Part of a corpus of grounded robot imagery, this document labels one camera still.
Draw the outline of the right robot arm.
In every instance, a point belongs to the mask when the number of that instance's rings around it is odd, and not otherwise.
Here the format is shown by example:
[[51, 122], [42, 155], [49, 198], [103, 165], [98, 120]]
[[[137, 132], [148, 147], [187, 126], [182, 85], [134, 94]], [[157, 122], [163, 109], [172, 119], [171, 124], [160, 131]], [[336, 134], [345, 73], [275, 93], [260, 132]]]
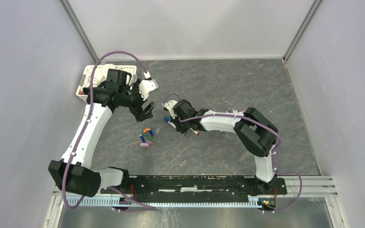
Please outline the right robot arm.
[[196, 110], [187, 100], [170, 100], [163, 103], [170, 113], [170, 122], [176, 131], [195, 133], [220, 131], [238, 136], [244, 147], [254, 156], [256, 164], [255, 186], [258, 192], [267, 194], [274, 189], [277, 178], [273, 166], [273, 150], [282, 141], [277, 127], [256, 108], [244, 112], [221, 113], [213, 110]]

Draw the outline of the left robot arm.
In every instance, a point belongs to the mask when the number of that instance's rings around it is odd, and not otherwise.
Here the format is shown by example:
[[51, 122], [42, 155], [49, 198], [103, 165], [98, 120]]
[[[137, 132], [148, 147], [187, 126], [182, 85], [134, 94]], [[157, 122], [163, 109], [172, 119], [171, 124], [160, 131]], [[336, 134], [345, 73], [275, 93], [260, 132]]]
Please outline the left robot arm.
[[121, 194], [130, 189], [127, 170], [91, 170], [93, 154], [116, 108], [127, 107], [137, 122], [152, 118], [154, 103], [149, 102], [147, 107], [143, 105], [150, 92], [156, 89], [158, 84], [149, 72], [144, 72], [143, 79], [132, 80], [132, 74], [118, 69], [109, 69], [106, 80], [98, 86], [83, 89], [87, 93], [87, 104], [77, 132], [61, 159], [52, 160], [48, 166], [51, 177], [63, 193], [93, 197], [107, 186]]

